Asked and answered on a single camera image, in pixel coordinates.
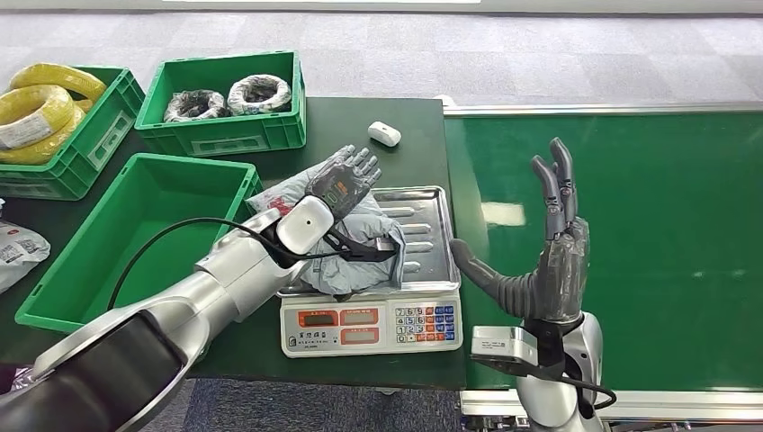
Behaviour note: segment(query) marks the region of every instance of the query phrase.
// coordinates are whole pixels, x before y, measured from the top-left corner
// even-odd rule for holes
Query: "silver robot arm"
[[[451,243],[455,263],[520,327],[474,327],[472,359],[516,378],[516,391],[537,431],[598,432],[596,409],[614,402],[600,387],[602,333],[581,311],[588,271],[588,223],[577,216],[572,157],[560,139],[550,144],[555,163],[539,156],[531,167],[546,206],[545,245],[538,266],[504,276],[476,258],[462,240]],[[610,400],[596,405],[597,392]]]
[[[182,281],[108,310],[42,353],[33,384],[0,397],[0,430],[142,428],[228,324],[300,277],[307,264],[300,258],[369,192],[381,175],[375,165],[366,148],[357,155],[343,148],[286,216],[258,213],[246,229],[220,238]]]

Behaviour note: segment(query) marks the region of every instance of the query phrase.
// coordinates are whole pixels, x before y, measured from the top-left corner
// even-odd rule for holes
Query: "white package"
[[[40,234],[0,220],[0,293],[21,280],[50,255],[50,243]]]
[[[289,84],[274,75],[247,76],[228,93],[228,108],[233,115],[289,111],[291,101]]]

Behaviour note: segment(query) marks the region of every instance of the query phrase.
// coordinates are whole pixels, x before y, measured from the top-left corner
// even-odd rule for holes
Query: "label sticker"
[[[53,133],[42,112],[33,112],[23,119],[0,126],[0,148],[14,149],[42,140]]]

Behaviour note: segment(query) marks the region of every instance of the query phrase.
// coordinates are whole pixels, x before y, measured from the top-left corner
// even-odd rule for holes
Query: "scale keypad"
[[[395,308],[395,333],[400,344],[455,340],[455,307]]]

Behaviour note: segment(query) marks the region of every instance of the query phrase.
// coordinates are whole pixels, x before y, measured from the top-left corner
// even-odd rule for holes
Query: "green plastic crate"
[[[0,196],[76,201],[95,183],[138,117],[143,90],[124,67],[80,67],[108,87],[44,165],[0,164]]]
[[[207,89],[228,98],[234,83],[254,74],[275,75],[289,83],[292,109],[289,112],[164,123],[164,113],[174,93]],[[305,145],[306,111],[305,83],[299,56],[294,51],[185,58],[166,61],[159,67],[146,101],[140,107],[135,129],[151,151],[167,155],[204,158],[298,149]]]
[[[151,236],[188,218],[245,221],[251,212],[244,200],[261,191],[250,164],[134,155],[32,289],[16,322],[64,333],[79,329],[106,311],[122,269]],[[228,229],[202,223],[165,235],[132,267],[116,306],[145,299],[189,275]]]

